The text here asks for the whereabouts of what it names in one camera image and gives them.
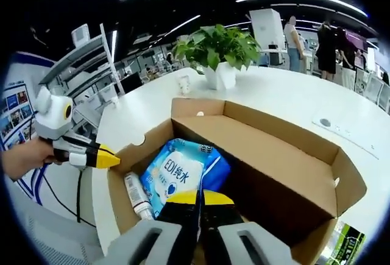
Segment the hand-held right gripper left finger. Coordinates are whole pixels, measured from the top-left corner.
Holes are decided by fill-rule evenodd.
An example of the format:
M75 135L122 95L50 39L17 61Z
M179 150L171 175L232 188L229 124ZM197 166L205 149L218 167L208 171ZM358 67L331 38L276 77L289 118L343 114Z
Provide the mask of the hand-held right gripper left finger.
M201 191L168 198L158 217L114 240L104 264L191 264L199 237Z

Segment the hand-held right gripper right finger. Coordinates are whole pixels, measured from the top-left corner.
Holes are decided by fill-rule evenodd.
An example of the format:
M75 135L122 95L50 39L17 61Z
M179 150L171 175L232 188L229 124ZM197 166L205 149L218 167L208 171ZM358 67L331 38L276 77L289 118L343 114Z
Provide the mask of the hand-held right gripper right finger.
M256 222L243 220L232 199L202 191L202 247L206 264L292 264L288 245Z

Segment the person's left hand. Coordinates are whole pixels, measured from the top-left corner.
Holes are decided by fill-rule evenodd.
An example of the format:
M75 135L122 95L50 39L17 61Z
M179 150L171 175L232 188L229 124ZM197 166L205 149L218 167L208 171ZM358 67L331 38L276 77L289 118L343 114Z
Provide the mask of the person's left hand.
M18 180L30 170L40 168L44 164L62 164L55 159L52 144L39 137L2 152L1 163L4 173L12 180Z

